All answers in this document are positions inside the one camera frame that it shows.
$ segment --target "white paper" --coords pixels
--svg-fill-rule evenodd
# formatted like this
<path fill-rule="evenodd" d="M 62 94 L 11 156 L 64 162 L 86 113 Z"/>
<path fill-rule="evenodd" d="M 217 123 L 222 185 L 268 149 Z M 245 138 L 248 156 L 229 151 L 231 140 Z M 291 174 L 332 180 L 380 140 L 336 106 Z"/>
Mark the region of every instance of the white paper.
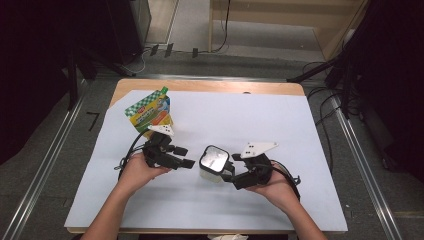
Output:
<path fill-rule="evenodd" d="M 113 168 L 138 135 L 124 109 L 151 91 L 131 91 L 106 114 L 65 227 L 88 227 L 117 182 Z M 298 185 L 302 205 L 323 231 L 347 231 L 346 221 L 304 96 L 170 91 L 172 144 L 187 148 L 193 169 L 160 176 L 128 202 L 121 227 L 149 229 L 293 230 L 265 198 L 230 183 L 200 177 L 208 145 L 230 154 L 248 142 L 277 142 L 266 153 L 283 163 Z M 245 172 L 236 163 L 237 172 Z"/>

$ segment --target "wooden table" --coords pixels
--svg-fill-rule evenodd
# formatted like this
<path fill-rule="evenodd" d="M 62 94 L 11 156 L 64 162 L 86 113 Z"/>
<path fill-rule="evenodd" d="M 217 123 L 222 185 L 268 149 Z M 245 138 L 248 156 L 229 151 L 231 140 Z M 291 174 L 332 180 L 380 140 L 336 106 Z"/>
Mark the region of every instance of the wooden table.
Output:
<path fill-rule="evenodd" d="M 167 86 L 170 91 L 259 93 L 304 96 L 303 88 L 297 83 L 264 83 L 240 81 L 204 80 L 159 80 L 159 79 L 122 79 L 118 82 L 110 106 L 131 90 L 152 90 Z"/>
<path fill-rule="evenodd" d="M 342 48 L 350 29 L 362 20 L 367 0 L 232 0 L 229 21 L 314 27 L 326 60 Z M 228 0 L 210 0 L 209 52 L 213 20 L 225 21 Z"/>
<path fill-rule="evenodd" d="M 113 168 L 138 135 L 123 114 L 124 109 L 163 86 L 168 87 L 171 98 L 173 144 L 189 150 L 186 158 L 199 160 L 208 145 L 237 153 L 252 139 L 270 138 L 281 145 L 267 156 L 282 159 L 292 174 L 301 175 L 304 182 L 299 185 L 301 202 L 318 226 L 329 233 L 347 231 L 302 87 L 296 83 L 217 80 L 122 79 L 118 82 L 66 220 L 68 231 L 84 232 L 116 184 L 117 172 Z M 242 163 L 234 164 L 244 172 Z M 294 232 L 287 216 L 275 211 L 263 197 L 237 191 L 229 183 L 211 183 L 202 179 L 199 171 L 196 162 L 193 169 L 178 169 L 140 189 L 127 205 L 120 232 Z"/>

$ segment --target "colorful food bag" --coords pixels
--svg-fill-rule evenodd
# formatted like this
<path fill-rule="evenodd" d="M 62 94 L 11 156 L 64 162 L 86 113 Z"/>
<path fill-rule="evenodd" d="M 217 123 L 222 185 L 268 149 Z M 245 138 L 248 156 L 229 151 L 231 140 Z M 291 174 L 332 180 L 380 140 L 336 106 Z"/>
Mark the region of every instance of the colorful food bag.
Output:
<path fill-rule="evenodd" d="M 163 87 L 161 91 L 156 90 L 125 109 L 125 115 L 138 132 L 144 131 L 149 125 L 173 124 L 169 114 L 171 101 L 166 96 L 167 92 L 168 88 Z M 148 131 L 143 136 L 149 138 L 151 134 L 152 132 Z"/>

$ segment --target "wrist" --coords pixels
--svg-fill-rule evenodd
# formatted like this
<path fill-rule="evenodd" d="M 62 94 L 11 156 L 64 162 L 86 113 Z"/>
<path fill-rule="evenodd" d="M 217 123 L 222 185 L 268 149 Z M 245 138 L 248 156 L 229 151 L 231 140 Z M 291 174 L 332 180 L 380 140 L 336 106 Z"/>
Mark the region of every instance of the wrist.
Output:
<path fill-rule="evenodd" d="M 303 208 L 303 206 L 300 204 L 300 201 L 297 198 L 278 199 L 276 201 L 270 201 L 270 202 L 272 202 L 281 211 L 286 213 L 286 215 L 289 215 L 293 212 L 298 211 L 299 208 Z"/>
<path fill-rule="evenodd" d="M 134 195 L 135 191 L 126 188 L 125 186 L 120 185 L 119 183 L 113 188 L 113 195 L 121 198 L 122 200 L 128 200 L 132 195 Z"/>

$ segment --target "person's left hand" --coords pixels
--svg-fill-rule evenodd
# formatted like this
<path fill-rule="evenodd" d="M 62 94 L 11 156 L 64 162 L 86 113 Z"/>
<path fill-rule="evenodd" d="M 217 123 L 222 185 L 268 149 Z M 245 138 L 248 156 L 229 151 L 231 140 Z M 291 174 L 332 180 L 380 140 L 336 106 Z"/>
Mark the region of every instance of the person's left hand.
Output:
<path fill-rule="evenodd" d="M 131 156 L 128 161 L 118 181 L 117 187 L 129 195 L 132 195 L 150 180 L 170 170 L 171 169 L 165 167 L 149 167 L 144 159 L 144 155 L 142 153 L 137 153 Z"/>

